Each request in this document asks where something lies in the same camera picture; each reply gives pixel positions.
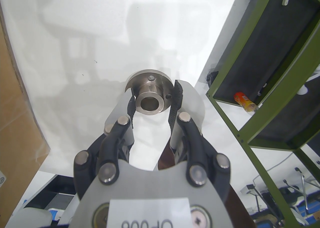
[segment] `metal flange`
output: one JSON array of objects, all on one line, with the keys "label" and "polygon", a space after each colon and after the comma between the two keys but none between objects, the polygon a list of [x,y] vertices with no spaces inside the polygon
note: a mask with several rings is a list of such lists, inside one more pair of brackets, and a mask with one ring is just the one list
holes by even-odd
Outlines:
[{"label": "metal flange", "polygon": [[139,71],[130,77],[125,91],[129,88],[133,88],[136,110],[142,114],[154,115],[171,105],[174,86],[163,72]]}]

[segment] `cardboard box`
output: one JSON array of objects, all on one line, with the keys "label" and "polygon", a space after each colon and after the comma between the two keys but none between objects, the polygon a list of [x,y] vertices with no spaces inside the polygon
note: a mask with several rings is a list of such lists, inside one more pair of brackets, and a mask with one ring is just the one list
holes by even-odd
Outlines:
[{"label": "cardboard box", "polygon": [[313,213],[313,217],[314,217],[317,221],[320,221],[320,211],[317,211],[317,212]]},{"label": "cardboard box", "polygon": [[49,153],[33,116],[0,4],[0,228]]}]

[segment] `small white block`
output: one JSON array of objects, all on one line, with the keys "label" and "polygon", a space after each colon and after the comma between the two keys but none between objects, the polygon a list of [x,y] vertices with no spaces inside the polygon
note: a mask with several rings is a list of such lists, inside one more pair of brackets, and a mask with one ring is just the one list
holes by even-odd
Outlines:
[{"label": "small white block", "polygon": [[282,0],[282,6],[287,6],[289,0]]}]

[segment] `sticker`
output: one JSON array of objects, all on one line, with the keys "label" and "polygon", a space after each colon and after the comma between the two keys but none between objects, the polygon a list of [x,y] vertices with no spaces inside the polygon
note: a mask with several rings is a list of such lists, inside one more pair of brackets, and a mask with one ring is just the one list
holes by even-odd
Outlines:
[{"label": "sticker", "polygon": [[107,228],[192,228],[188,198],[111,199]]},{"label": "sticker", "polygon": [[2,172],[0,171],[0,188],[6,179],[7,178],[5,177],[5,175],[3,175]]}]

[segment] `green frame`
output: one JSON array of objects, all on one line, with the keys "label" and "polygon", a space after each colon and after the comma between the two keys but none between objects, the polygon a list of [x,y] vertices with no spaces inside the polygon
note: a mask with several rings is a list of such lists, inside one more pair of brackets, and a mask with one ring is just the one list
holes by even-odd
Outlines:
[{"label": "green frame", "polygon": [[[264,94],[261,96],[262,100],[258,102],[258,104],[263,103],[260,109],[239,131],[218,104],[218,102],[228,104],[231,102],[225,102],[219,98],[215,98],[216,91],[249,39],[268,1],[269,0],[258,0],[255,9],[251,13],[245,27],[224,62],[222,69],[219,71],[206,95],[265,182],[275,203],[284,215],[285,226],[300,227],[279,189],[251,148],[292,151],[312,173],[315,179],[320,182],[320,169],[301,150],[301,147],[320,131],[320,114],[316,115],[308,127],[288,143],[257,138],[259,132],[261,132],[287,105],[294,95],[296,95],[297,91],[311,76],[314,69],[320,64],[320,12],[299,37],[287,59],[282,63],[273,75],[273,79],[266,86],[263,92]],[[309,227],[317,227],[318,225],[319,223],[315,223]]]}]

